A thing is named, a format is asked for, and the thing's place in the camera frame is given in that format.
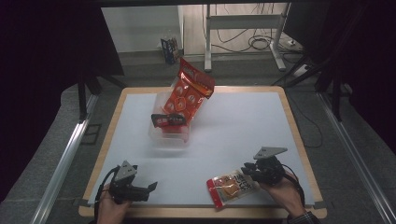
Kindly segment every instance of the electrical wire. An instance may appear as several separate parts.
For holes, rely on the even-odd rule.
[[[272,14],[274,13],[274,6],[275,6],[275,3],[273,3],[272,5],[268,4],[267,14],[270,13],[270,10],[271,10]],[[225,11],[227,11],[227,13],[230,14],[228,9],[226,8],[226,4],[224,4],[223,7],[224,7]],[[264,9],[265,9],[265,4],[262,4],[261,9],[260,9],[260,4],[256,4],[256,6],[251,10],[250,14],[252,14],[254,12],[254,10],[256,10],[256,9],[257,9],[257,13],[258,14],[259,13],[263,14]],[[215,6],[215,14],[216,15],[218,14],[218,5]],[[205,13],[204,13],[204,5],[202,5],[202,28],[203,28],[204,37],[205,37],[205,39],[207,39],[206,33],[205,33],[205,16],[204,15],[205,15]],[[228,43],[230,41],[235,40],[237,37],[239,37],[240,35],[242,35],[243,33],[245,33],[248,30],[251,30],[251,29],[245,29],[242,32],[240,32],[239,34],[233,36],[232,38],[230,38],[228,40],[221,39],[221,36],[219,34],[219,30],[217,30],[217,34],[218,34],[219,41],[221,43],[225,44],[225,43]],[[211,44],[211,46],[215,47],[215,48],[224,49],[224,50],[227,50],[227,51],[230,51],[230,52],[236,52],[236,53],[245,52],[245,51],[247,51],[249,49],[255,49],[257,51],[263,51],[263,50],[268,49],[270,44],[271,44],[271,41],[273,40],[273,38],[272,38],[272,29],[270,29],[270,35],[267,35],[266,32],[264,32],[264,35],[256,35],[257,30],[258,29],[254,29],[253,35],[247,41],[248,47],[245,48],[245,49],[238,49],[238,50],[236,50],[236,49],[228,49],[228,48],[225,48],[223,46],[216,45],[216,44]],[[264,45],[264,47],[257,47],[258,43],[265,43],[265,45]],[[286,47],[284,47],[280,43],[278,44],[278,49],[279,49],[280,53],[283,53],[283,52],[295,53],[295,54],[302,54],[303,53],[302,51],[299,51],[299,50],[287,49]]]
[[[296,65],[301,65],[301,62],[300,61],[305,61],[305,58],[304,58],[305,56],[303,55],[303,57],[301,58],[301,59],[299,59],[299,61],[297,62],[297,63],[295,63],[295,65],[294,66],[296,66]],[[291,76],[291,69],[289,70],[289,72],[287,72],[286,74],[284,74],[282,77],[280,77],[278,80],[276,80],[275,82],[273,82],[272,84],[271,84],[271,86],[280,86],[280,87],[285,87],[286,86],[286,80],[288,79],[288,77],[289,76]],[[278,82],[280,82],[281,80],[283,80],[283,85],[276,85],[276,83],[278,83]]]
[[[283,177],[285,177],[286,179],[288,179],[291,183],[294,184],[294,187],[296,187],[297,191],[300,194],[300,200],[301,200],[301,204],[303,206],[305,206],[305,194],[304,194],[304,190],[303,187],[301,187],[300,182],[298,180],[297,175],[293,172],[293,170],[291,170],[291,168],[285,164],[282,164],[282,166],[287,167],[294,175],[294,178],[289,176],[288,174],[283,174]]]
[[[295,102],[295,100],[293,99],[293,97],[289,94],[289,92],[285,89],[285,93],[287,94],[287,96],[288,96],[288,99],[290,99],[293,103],[294,103],[294,105],[296,106],[296,108],[297,108],[297,110],[300,112],[300,114],[306,119],[306,120],[308,120],[309,122],[311,122],[316,128],[317,128],[317,130],[318,130],[318,133],[319,133],[319,136],[320,136],[320,142],[319,142],[319,144],[318,145],[316,145],[316,146],[308,146],[308,145],[306,145],[305,143],[304,143],[304,146],[305,147],[311,147],[311,148],[319,148],[319,147],[322,147],[323,146],[323,133],[322,133],[322,131],[321,131],[321,129],[319,128],[319,126],[312,120],[312,119],[310,119],[305,113],[303,113],[303,111],[301,110],[301,108],[297,105],[297,103]]]
[[[94,221],[90,222],[90,224],[96,223],[96,221],[97,221],[98,212],[99,212],[100,197],[101,197],[101,195],[102,195],[102,191],[103,191],[103,188],[105,187],[105,183],[106,183],[108,177],[109,177],[111,174],[116,173],[119,169],[120,169],[120,166],[117,166],[117,167],[111,169],[111,170],[107,173],[107,175],[105,176],[105,178],[103,179],[102,184],[99,186],[98,191],[97,191],[96,196],[95,196],[95,204],[94,204],[94,208],[93,208]]]

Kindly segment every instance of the human hand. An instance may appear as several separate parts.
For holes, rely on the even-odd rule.
[[[295,179],[294,175],[286,172],[287,175]],[[292,218],[300,217],[306,213],[302,203],[301,197],[297,188],[287,178],[282,180],[274,186],[264,183],[259,183],[262,189],[268,191],[276,203],[285,208]]]
[[[100,197],[97,224],[120,224],[131,202],[115,203],[108,189],[109,185],[105,185]]]

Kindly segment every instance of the plastic container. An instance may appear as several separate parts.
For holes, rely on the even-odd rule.
[[[155,98],[153,114],[163,114],[163,106],[171,95],[171,91],[157,93]],[[177,133],[165,133],[162,128],[155,128],[150,121],[148,135],[156,147],[186,147],[189,142],[190,125],[177,129]]]

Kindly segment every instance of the black curtain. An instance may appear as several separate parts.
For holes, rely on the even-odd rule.
[[[1,201],[32,159],[78,76],[123,75],[99,7],[0,4]]]
[[[396,6],[370,1],[339,60],[350,103],[396,153]]]
[[[304,46],[305,53],[309,54],[313,61],[322,61],[328,55],[317,52],[319,45],[327,42],[328,31],[332,27],[324,26],[331,3],[323,2],[292,2],[283,32]]]

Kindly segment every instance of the chip bag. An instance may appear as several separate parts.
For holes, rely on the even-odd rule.
[[[203,100],[209,99],[215,90],[215,79],[199,71],[180,58],[178,81],[166,101],[165,114],[179,114],[189,125]]]
[[[213,177],[206,181],[206,185],[217,208],[260,189],[257,182],[239,170]]]

